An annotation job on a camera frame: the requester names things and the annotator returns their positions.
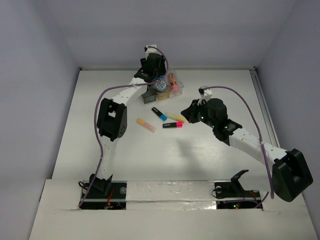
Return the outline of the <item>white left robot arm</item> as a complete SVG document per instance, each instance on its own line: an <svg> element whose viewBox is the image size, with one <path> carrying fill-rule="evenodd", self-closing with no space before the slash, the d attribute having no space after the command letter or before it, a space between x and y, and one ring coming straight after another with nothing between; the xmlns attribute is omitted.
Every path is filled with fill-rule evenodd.
<svg viewBox="0 0 320 240"><path fill-rule="evenodd" d="M127 85L105 89L94 109L94 134L100 148L100 159L95 173L90 176L88 190L104 198L112 188L112 161L118 140L128 126L128 107L147 88L168 75L168 61L163 54L151 52L140 60L141 68Z"/></svg>

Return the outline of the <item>orange pink highlighter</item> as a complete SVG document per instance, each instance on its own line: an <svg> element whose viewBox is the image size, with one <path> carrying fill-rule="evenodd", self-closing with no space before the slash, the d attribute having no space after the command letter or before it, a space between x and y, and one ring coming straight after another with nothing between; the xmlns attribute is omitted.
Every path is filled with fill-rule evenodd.
<svg viewBox="0 0 320 240"><path fill-rule="evenodd" d="M144 120L138 118L136 120L136 123L139 124L140 126L142 126L143 128L147 129L148 131L155 133L156 132L156 128L152 125L150 125L149 123L145 122Z"/></svg>

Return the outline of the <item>black blue highlighter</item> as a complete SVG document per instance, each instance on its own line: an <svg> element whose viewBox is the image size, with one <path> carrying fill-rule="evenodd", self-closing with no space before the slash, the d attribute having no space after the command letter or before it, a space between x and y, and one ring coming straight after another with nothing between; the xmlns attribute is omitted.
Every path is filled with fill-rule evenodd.
<svg viewBox="0 0 320 240"><path fill-rule="evenodd" d="M163 122L166 121L168 118L156 107L151 108L152 112L155 113Z"/></svg>

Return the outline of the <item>blue white round jar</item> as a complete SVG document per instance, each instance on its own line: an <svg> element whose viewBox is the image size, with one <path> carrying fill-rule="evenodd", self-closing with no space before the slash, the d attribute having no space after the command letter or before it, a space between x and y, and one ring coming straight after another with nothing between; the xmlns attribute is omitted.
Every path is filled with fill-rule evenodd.
<svg viewBox="0 0 320 240"><path fill-rule="evenodd" d="M156 91L158 93L162 93L162 92L165 92L166 89L167 89L167 83L165 81L159 81L157 82L155 85L154 85Z"/></svg>

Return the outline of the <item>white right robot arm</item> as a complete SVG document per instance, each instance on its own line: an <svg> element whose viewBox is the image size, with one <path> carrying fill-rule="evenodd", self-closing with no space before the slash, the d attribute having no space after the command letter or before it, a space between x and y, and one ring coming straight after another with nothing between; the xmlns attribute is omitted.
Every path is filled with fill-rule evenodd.
<svg viewBox="0 0 320 240"><path fill-rule="evenodd" d="M194 99L187 119L192 124L201 122L209 126L219 141L262 163L267 174L267 191L286 202L292 202L314 182L300 150L285 150L254 136L228 117L221 99Z"/></svg>

